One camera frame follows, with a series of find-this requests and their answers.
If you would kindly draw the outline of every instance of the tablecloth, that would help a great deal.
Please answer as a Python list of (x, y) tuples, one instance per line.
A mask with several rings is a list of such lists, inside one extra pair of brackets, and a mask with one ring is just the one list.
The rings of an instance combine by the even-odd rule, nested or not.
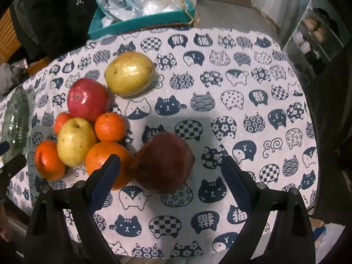
[[(186, 140), (195, 164), (172, 194), (151, 195), (133, 183), (109, 194), (94, 218), (114, 253), (174, 258), (229, 248), (247, 215), (221, 174), (225, 155), (255, 181), (277, 190), (296, 187), (306, 206), (314, 202), (318, 162), (312, 121), (278, 44), (254, 31), (180, 28), (88, 41), (23, 84), (33, 106), (28, 162), (8, 188), (22, 210), (31, 213), (42, 185), (66, 188), (88, 177), (85, 167), (77, 167), (60, 181), (42, 179), (33, 161), (35, 149), (42, 140), (56, 140), (52, 126), (68, 110), (72, 84), (88, 77), (106, 86), (105, 69), (126, 51), (149, 56), (157, 77), (140, 97), (115, 96), (111, 111), (130, 124), (122, 144), (134, 153), (150, 136), (169, 131)], [(10, 97), (0, 103), (0, 122)], [(70, 211), (65, 217), (71, 237), (79, 241)], [(274, 220), (271, 214), (264, 233)]]

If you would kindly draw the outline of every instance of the teal tray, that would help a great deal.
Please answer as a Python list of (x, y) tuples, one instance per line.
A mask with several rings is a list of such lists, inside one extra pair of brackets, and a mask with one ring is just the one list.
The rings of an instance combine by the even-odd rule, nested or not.
[[(192, 3), (189, 0), (185, 0), (185, 4), (187, 11), (194, 18), (195, 8)], [(190, 22), (190, 17), (183, 10), (139, 17), (128, 21), (121, 21), (103, 28), (101, 25), (101, 19), (104, 17), (105, 14), (98, 7), (88, 30), (88, 34), (92, 40), (97, 40), (106, 35), (128, 33), (131, 31), (153, 28), (160, 25), (186, 24)]]

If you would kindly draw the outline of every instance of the green transparent dish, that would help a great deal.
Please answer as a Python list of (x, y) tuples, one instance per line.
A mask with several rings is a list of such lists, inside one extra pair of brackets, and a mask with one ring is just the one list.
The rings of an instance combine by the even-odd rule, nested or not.
[(17, 154), (23, 154), (29, 126), (29, 105), (26, 92), (22, 86), (15, 89), (5, 111), (4, 125), (2, 126), (2, 142), (10, 143), (10, 150), (2, 156), (6, 164)]

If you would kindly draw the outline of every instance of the blue gripper pad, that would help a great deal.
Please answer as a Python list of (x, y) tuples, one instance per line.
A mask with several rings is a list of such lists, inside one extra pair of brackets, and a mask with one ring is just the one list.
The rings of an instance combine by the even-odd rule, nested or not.
[(0, 156), (5, 154), (8, 150), (10, 150), (10, 144), (8, 141), (0, 143)]
[(117, 176), (120, 173), (120, 169), (121, 160), (117, 155), (115, 155), (110, 165), (100, 177), (94, 189), (92, 190), (92, 193), (90, 194), (90, 205), (88, 209), (91, 214), (94, 214), (96, 211), (101, 210), (101, 208), (103, 207), (104, 202), (107, 196), (109, 195)]
[(222, 158), (221, 173), (228, 185), (228, 188), (230, 189), (231, 194), (233, 195), (233, 198), (238, 205), (238, 208), (241, 211), (250, 214), (253, 210), (251, 207), (251, 194), (241, 180), (237, 171), (240, 172), (241, 169), (230, 156)]

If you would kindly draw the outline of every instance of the orange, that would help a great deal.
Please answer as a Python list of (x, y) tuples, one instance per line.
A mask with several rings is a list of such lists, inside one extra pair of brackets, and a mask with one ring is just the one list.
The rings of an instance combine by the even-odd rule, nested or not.
[(35, 163), (38, 172), (48, 181), (57, 181), (64, 176), (66, 166), (57, 154), (54, 141), (45, 140), (38, 145)]
[(54, 131), (56, 134), (59, 134), (62, 125), (64, 125), (68, 120), (70, 120), (72, 116), (68, 112), (61, 112), (55, 120)]
[(100, 169), (111, 154), (116, 154), (121, 159), (121, 170), (112, 187), (112, 190), (118, 190), (125, 187), (131, 181), (128, 167), (132, 156), (124, 146), (113, 141), (102, 141), (95, 144), (90, 148), (86, 157), (86, 169), (88, 175), (90, 175), (94, 170)]
[(120, 141), (125, 136), (126, 124), (119, 114), (108, 112), (98, 117), (94, 129), (100, 141)]

